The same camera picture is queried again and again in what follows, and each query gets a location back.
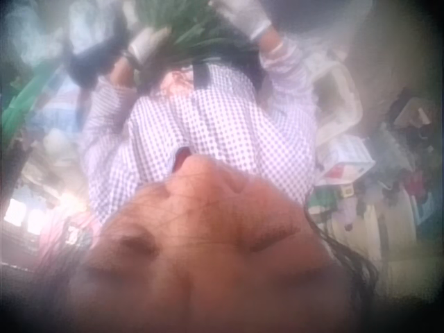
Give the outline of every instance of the checkered shirt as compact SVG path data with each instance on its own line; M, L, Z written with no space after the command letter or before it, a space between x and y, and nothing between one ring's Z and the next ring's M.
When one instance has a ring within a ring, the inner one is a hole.
M303 204L314 181L315 103L300 49L287 42L286 50L273 60L261 55L273 86L267 110L243 73L221 65L209 65L210 84L189 96L137 99L100 79L80 143L99 221L169 177L184 147L263 177Z

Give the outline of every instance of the green leaves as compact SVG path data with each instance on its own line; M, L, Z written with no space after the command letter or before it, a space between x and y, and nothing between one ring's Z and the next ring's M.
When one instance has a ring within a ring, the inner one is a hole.
M220 20L208 6L208 0L138 0L138 13L149 26L171 27L169 52L175 61L192 58L197 53L203 56L212 47L221 45L252 49L246 38Z

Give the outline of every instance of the hand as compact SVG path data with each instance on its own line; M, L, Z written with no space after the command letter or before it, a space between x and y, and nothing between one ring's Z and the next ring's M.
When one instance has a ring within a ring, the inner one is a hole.
M271 27L271 21L258 0L211 0L210 6L251 40L256 40Z
M128 51L131 53L140 66L145 65L168 39L171 28L166 27L155 31L151 27L142 30L131 42Z

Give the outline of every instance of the forehead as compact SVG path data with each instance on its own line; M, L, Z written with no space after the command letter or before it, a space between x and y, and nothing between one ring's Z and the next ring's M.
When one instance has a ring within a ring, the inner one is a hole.
M208 274L190 273L160 260L137 277L83 266L71 283L71 294L81 316L107 325L114 321L124 327L154 325L159 328L156 332L190 323L196 328L192 332L204 332L202 327L216 324L231 329L226 332L239 327L250 327L249 332L278 332L273 327L316 327L311 322L318 321L320 313L335 312L343 318L348 311L346 285L338 283L341 279L332 266L305 277L281 271L265 278L265 272L254 264L227 266L226 270L237 270L231 273L206 265Z

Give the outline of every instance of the plastic bag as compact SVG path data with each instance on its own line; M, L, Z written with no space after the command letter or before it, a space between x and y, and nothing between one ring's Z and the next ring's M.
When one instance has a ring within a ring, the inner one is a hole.
M34 68L62 54L63 31L46 34L37 15L34 0L20 1L5 17L8 37L22 61Z
M78 55L114 35L113 0L79 0L69 7L69 39Z

